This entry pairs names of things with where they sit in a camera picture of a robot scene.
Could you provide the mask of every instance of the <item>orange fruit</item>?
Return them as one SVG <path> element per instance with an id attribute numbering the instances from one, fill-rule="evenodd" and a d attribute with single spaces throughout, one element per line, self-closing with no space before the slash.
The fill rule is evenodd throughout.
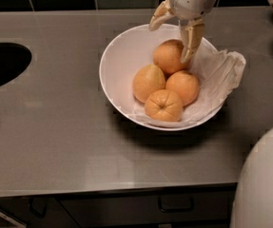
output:
<path id="1" fill-rule="evenodd" d="M 178 122 L 183 113 L 183 102 L 172 90 L 160 89 L 146 100 L 145 113 L 148 117 L 164 122 Z"/>
<path id="2" fill-rule="evenodd" d="M 173 73 L 166 81 L 166 89 L 173 90 L 181 97 L 183 106 L 193 103 L 200 92 L 200 83 L 194 74 L 181 70 Z"/>
<path id="3" fill-rule="evenodd" d="M 170 39 L 153 51 L 153 62 L 160 67 L 165 74 L 173 74 L 174 72 L 187 69 L 189 61 L 181 63 L 181 56 L 184 49 L 183 42 L 177 39 Z"/>
<path id="4" fill-rule="evenodd" d="M 142 103 L 151 93 L 165 87 L 165 74 L 154 64 L 142 67 L 134 76 L 132 83 L 133 94 Z"/>

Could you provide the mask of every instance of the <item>black oval object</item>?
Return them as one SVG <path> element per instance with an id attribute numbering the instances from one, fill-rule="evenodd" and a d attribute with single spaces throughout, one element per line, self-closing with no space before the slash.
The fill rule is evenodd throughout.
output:
<path id="1" fill-rule="evenodd" d="M 19 76 L 30 61 L 28 48 L 16 43 L 0 43 L 0 86 Z"/>

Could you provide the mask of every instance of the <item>white bowl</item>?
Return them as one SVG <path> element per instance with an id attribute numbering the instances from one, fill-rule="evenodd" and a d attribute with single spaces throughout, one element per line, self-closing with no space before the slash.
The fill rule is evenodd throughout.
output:
<path id="1" fill-rule="evenodd" d="M 149 117 L 139 113 L 139 109 L 143 106 L 132 93 L 132 81 L 135 74 L 141 67 L 153 62 L 153 50 L 157 46 L 165 40 L 180 38 L 177 26 L 163 24 L 156 31 L 149 31 L 148 25 L 143 25 L 123 32 L 107 46 L 100 62 L 99 73 L 102 88 L 113 106 L 135 123 L 163 131 L 184 130 L 206 122 L 222 107 L 223 104 L 217 105 L 202 115 L 199 121 L 192 122 L 187 120 L 187 113 L 184 111 L 184 120 L 180 123 L 150 121 Z M 202 43 L 206 48 L 217 52 L 216 48 L 205 38 Z M 196 105 L 196 108 L 201 111 L 204 107 Z"/>

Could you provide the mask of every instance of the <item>gray counter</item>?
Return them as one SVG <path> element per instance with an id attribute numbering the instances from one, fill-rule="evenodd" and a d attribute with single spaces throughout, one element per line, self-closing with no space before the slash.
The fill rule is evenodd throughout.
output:
<path id="1" fill-rule="evenodd" d="M 25 72 L 0 86 L 0 197 L 238 181 L 253 144 L 273 126 L 271 8 L 207 15 L 205 38 L 243 54 L 244 76 L 213 119 L 170 133 L 116 112 L 99 82 L 107 44 L 152 13 L 0 13 L 0 42 L 33 55 Z"/>

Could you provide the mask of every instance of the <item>white napkin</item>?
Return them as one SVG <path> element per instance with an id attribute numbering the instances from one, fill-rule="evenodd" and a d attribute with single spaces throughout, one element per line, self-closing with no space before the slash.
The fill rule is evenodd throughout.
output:
<path id="1" fill-rule="evenodd" d="M 203 38 L 189 70 L 199 78 L 200 94 L 193 104 L 185 106 L 181 120 L 176 123 L 153 120 L 145 114 L 144 105 L 138 102 L 134 106 L 134 116 L 145 124 L 167 128 L 187 129 L 202 124 L 221 109 L 228 94 L 239 86 L 245 64 L 242 54 L 218 51 Z"/>

